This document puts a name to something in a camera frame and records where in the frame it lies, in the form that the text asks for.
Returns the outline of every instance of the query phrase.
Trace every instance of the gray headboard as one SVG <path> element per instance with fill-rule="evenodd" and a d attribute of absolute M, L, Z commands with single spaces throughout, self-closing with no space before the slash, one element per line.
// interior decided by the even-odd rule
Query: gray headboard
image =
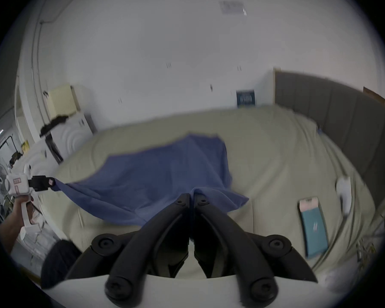
<path fill-rule="evenodd" d="M 334 81 L 274 73 L 275 103 L 321 126 L 360 173 L 378 207 L 385 198 L 385 105 Z"/>

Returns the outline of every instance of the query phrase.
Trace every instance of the sticker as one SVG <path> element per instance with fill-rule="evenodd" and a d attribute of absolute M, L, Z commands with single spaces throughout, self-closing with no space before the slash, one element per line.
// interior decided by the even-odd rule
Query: sticker
<path fill-rule="evenodd" d="M 247 16 L 247 11 L 241 1 L 220 1 L 220 7 L 224 15 L 235 14 Z"/>
<path fill-rule="evenodd" d="M 251 91 L 237 91 L 237 106 L 255 105 L 255 93 Z"/>

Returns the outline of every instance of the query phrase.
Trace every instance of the phone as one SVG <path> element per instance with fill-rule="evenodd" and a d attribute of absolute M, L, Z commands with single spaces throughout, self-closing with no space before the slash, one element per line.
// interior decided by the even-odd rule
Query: phone
<path fill-rule="evenodd" d="M 299 211 L 303 223 L 306 256 L 312 258 L 328 249 L 325 223 L 319 208 L 318 198 L 300 200 Z"/>

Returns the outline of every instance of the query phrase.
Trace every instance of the blue cloth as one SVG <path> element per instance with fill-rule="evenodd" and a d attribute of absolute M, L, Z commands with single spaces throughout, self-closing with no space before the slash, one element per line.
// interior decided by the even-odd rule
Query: blue cloth
<path fill-rule="evenodd" d="M 56 179 L 52 189 L 110 223 L 144 225 L 182 193 L 203 194 L 223 212 L 236 210 L 248 198 L 230 186 L 224 142 L 189 135 L 167 146 L 110 156 L 91 177 L 70 184 Z"/>

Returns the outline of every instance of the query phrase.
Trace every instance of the beige sheet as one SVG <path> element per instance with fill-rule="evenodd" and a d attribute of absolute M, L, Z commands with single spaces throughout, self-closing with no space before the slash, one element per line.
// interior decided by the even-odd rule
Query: beige sheet
<path fill-rule="evenodd" d="M 56 177 L 63 182 L 82 180 L 109 155 L 164 145 L 187 133 L 217 134 L 225 142 L 232 189 L 250 198 L 229 215 L 248 232 L 284 235 L 305 256 L 297 203 L 302 198 L 319 198 L 329 249 L 308 260 L 314 271 L 337 264 L 368 229 L 375 207 L 354 167 L 325 135 L 317 133 L 313 121 L 276 105 L 176 115 L 103 131 L 64 162 Z M 335 193 L 335 181 L 341 175 L 350 176 L 353 185 L 353 206 L 345 220 Z M 98 234 L 137 229 L 105 223 L 62 192 L 40 196 L 53 223 L 81 250 Z"/>

